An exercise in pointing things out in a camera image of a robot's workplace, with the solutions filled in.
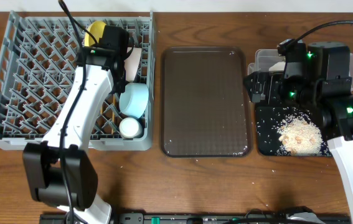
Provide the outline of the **white bowl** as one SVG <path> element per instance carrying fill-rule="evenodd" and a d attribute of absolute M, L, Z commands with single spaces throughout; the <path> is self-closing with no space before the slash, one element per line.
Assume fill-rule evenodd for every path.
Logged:
<path fill-rule="evenodd" d="M 141 60 L 142 48 L 132 49 L 131 47 L 128 47 L 128 50 L 132 50 L 132 52 L 125 60 L 126 81 L 134 82 Z"/>

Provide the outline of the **white napkin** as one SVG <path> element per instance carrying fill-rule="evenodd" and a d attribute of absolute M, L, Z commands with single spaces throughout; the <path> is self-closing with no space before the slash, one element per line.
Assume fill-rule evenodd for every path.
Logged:
<path fill-rule="evenodd" d="M 277 62 L 273 66 L 271 66 L 268 71 L 269 72 L 282 72 L 285 69 L 285 62 Z"/>

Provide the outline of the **light blue bowl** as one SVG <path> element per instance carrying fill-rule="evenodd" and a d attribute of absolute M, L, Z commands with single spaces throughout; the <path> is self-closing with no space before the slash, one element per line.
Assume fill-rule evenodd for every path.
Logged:
<path fill-rule="evenodd" d="M 120 95 L 120 112 L 123 115 L 140 119 L 144 114 L 149 100 L 149 89 L 144 83 L 129 83 L 125 92 Z"/>

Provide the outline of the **yellow plate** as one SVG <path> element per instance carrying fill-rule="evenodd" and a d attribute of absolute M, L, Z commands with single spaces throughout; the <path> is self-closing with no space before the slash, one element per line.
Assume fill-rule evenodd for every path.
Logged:
<path fill-rule="evenodd" d="M 103 21 L 95 21 L 91 25 L 89 25 L 87 27 L 87 31 L 89 31 L 89 33 L 91 33 L 91 35 L 94 37 L 94 39 L 92 38 L 92 36 L 90 34 L 86 33 L 85 39 L 84 39 L 84 46 L 86 46 L 86 47 L 92 46 L 93 44 L 95 44 L 95 40 L 97 42 L 99 42 L 99 40 L 103 36 L 103 31 L 104 31 L 105 26 L 106 26 L 106 24 Z"/>

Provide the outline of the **small white cup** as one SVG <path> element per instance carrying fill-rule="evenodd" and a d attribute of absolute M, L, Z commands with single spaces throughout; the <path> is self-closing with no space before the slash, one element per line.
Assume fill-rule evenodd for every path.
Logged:
<path fill-rule="evenodd" d="M 125 139 L 140 138 L 143 134 L 143 128 L 134 118 L 125 118 L 120 122 L 120 134 Z"/>

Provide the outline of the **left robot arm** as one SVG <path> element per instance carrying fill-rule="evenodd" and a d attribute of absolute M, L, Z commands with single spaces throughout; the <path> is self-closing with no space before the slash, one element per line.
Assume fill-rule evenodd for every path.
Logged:
<path fill-rule="evenodd" d="M 97 194 L 87 150 L 107 96 L 126 86 L 129 33 L 105 25 L 98 43 L 81 46 L 71 91 L 40 143 L 26 144 L 23 163 L 33 200 L 65 211 L 64 223 L 109 223 L 111 206 Z"/>

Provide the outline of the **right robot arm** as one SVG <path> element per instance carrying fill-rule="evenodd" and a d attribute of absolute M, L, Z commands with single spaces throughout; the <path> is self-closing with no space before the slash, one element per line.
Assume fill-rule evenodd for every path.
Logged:
<path fill-rule="evenodd" d="M 281 71 L 256 71 L 244 78 L 256 106 L 291 106 L 308 113 L 332 154 L 353 223 L 353 93 L 351 52 L 341 42 L 306 45 L 286 40 L 278 46 L 285 58 Z"/>

